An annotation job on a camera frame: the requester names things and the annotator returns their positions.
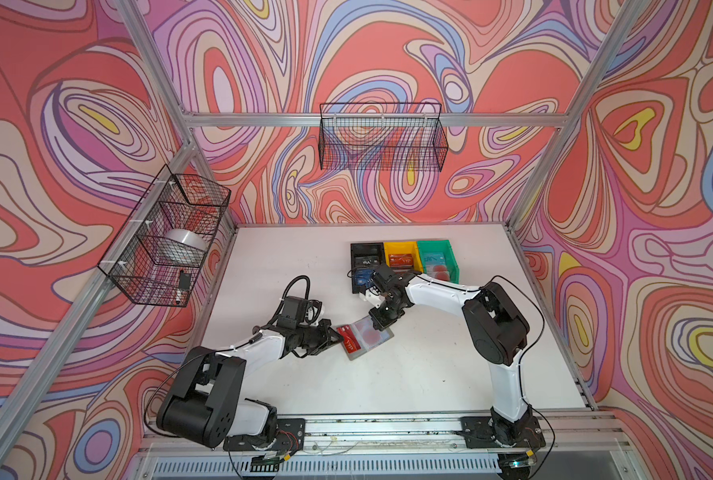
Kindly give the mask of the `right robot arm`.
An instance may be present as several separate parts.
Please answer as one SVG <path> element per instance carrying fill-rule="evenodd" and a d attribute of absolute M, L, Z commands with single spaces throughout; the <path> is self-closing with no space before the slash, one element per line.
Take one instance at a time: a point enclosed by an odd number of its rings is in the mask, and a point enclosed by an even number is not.
<path fill-rule="evenodd" d="M 504 447 L 519 441 L 533 419 L 520 371 L 530 326 L 499 283 L 465 286 L 415 271 L 397 273 L 382 265 L 373 270 L 370 284 L 360 296 L 371 305 L 368 315 L 379 331 L 418 305 L 463 319 L 474 349 L 489 363 L 494 392 L 490 408 L 493 440 Z"/>

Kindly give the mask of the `white pink april card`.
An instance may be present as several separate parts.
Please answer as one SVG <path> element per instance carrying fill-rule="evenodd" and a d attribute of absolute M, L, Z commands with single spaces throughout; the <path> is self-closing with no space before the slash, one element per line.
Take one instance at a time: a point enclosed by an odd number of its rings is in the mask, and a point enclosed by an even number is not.
<path fill-rule="evenodd" d="M 358 322 L 354 324 L 354 328 L 356 328 L 359 345 L 365 350 L 372 350 L 388 342 L 393 336 L 390 330 L 380 331 L 375 329 L 373 321 L 369 316 L 358 320 Z"/>

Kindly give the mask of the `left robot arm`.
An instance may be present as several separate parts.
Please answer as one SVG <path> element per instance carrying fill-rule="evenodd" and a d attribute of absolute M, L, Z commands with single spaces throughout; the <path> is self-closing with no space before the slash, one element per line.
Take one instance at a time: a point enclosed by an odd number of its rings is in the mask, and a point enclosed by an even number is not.
<path fill-rule="evenodd" d="M 162 434 L 216 448 L 236 441 L 252 449 L 276 448 L 290 434 L 278 426 L 278 408 L 245 398 L 244 380 L 288 356 L 314 357 L 344 338 L 322 318 L 324 306 L 310 297 L 310 278 L 288 283 L 272 318 L 250 338 L 230 347 L 196 347 L 164 384 L 170 386 L 156 412 Z"/>

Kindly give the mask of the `grey leather card holder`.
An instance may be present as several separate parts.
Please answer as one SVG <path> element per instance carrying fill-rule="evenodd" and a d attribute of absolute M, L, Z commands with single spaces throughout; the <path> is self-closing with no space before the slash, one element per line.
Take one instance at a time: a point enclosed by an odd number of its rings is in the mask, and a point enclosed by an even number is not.
<path fill-rule="evenodd" d="M 350 361 L 354 361 L 378 346 L 388 342 L 394 334 L 389 329 L 377 330 L 373 319 L 368 315 L 356 322 L 336 327 L 336 332 L 342 336 L 342 346 Z"/>

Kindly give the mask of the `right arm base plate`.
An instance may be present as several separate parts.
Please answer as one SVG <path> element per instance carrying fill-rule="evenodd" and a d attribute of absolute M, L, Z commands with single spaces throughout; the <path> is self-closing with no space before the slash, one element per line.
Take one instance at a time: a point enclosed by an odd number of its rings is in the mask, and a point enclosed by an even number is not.
<path fill-rule="evenodd" d="M 546 446 L 537 419 L 526 412 L 524 418 L 509 422 L 499 416 L 465 416 L 456 432 L 469 449 L 515 448 L 540 450 Z"/>

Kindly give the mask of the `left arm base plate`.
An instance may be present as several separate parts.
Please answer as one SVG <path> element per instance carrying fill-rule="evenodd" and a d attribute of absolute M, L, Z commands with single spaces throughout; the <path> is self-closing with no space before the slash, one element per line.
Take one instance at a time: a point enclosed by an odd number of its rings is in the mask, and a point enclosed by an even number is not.
<path fill-rule="evenodd" d="M 272 420 L 258 435 L 226 438 L 224 451 L 292 454 L 304 448 L 304 434 L 306 434 L 306 420 L 302 417 Z"/>

